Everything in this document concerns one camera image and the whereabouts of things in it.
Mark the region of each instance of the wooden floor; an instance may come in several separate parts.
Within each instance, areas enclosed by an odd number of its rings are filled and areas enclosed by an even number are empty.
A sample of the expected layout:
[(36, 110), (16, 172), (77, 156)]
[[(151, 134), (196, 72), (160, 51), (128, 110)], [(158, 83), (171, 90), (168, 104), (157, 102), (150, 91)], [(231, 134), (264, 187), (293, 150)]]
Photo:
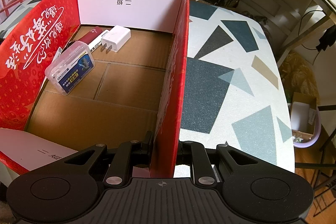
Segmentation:
[[(324, 129), (322, 129), (321, 136), (319, 140), (309, 148), (295, 148), (295, 161), (296, 162), (307, 162), (307, 163), (319, 163), (321, 159), (321, 152), (319, 152), (319, 148), (327, 139), (328, 135)], [(330, 144), (326, 149), (325, 155), (325, 163), (335, 163), (336, 159), (336, 149), (335, 147)], [(314, 174), (314, 170), (308, 169), (295, 169), (295, 173), (304, 177), (307, 181), (311, 182)], [(331, 175), (330, 170), (325, 170), (327, 175)], [(323, 195), (324, 200), (327, 204), (330, 204), (332, 201), (335, 200), (331, 191), (328, 191)], [(317, 203), (314, 202), (314, 205), (309, 211), (309, 214), (306, 218), (306, 222), (308, 224), (336, 224), (336, 203), (332, 204), (331, 207), (327, 208), (325, 211), (320, 213), (319, 215), (313, 217), (315, 210), (316, 210)]]

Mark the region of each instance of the small cardboard box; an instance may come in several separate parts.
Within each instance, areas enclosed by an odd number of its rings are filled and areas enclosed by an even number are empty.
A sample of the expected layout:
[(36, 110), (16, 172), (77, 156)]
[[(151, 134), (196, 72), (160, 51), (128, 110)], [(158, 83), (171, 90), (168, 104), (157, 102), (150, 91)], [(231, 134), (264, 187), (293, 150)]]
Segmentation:
[[(115, 25), (131, 29), (119, 52), (96, 49), (95, 68), (67, 96), (50, 83), (43, 86), (44, 70), (60, 47), (92, 26)], [(172, 177), (188, 31), (189, 0), (42, 0), (0, 45), (0, 128), (25, 130), (30, 140), (41, 137), (68, 152), (141, 141), (151, 130), (151, 176)], [(1, 144), (1, 134), (10, 145)], [(0, 129), (0, 161), (22, 174), (30, 155), (14, 153), (19, 135)]]
[(290, 117), (293, 136), (309, 140), (315, 131), (316, 97), (294, 92)]

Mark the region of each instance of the blue label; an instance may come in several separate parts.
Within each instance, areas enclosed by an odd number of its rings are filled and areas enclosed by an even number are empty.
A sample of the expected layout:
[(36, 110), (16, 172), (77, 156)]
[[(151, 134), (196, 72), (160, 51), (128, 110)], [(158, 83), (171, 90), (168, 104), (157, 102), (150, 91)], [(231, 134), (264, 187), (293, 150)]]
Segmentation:
[(75, 85), (90, 72), (93, 63), (88, 54), (83, 55), (77, 63), (58, 82), (66, 93), (69, 93)]

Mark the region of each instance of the metal screw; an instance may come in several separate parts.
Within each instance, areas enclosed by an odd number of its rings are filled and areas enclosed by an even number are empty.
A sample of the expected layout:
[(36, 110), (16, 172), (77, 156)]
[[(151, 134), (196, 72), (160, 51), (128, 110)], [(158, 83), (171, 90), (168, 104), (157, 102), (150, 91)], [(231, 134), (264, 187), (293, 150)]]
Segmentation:
[(205, 185), (211, 185), (215, 182), (215, 180), (212, 177), (201, 177), (198, 179), (198, 182)]
[(118, 185), (122, 182), (123, 180), (120, 177), (109, 177), (106, 179), (106, 183), (111, 184), (111, 185)]

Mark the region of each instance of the white paper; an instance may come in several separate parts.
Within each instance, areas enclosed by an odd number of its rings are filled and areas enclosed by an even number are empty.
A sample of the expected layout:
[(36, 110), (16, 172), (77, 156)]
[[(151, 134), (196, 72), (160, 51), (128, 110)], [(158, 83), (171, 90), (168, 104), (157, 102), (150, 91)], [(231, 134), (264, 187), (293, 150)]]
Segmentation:
[(314, 121), (315, 121), (315, 117), (316, 117), (316, 110), (310, 108), (309, 109), (309, 113), (308, 113), (308, 123), (310, 125), (313, 125)]
[(309, 104), (293, 102), (291, 112), (291, 127), (293, 130), (307, 132)]
[(77, 152), (33, 134), (6, 128), (0, 128), (0, 151), (29, 171)]
[(169, 33), (174, 30), (180, 4), (181, 0), (78, 0), (81, 24)]

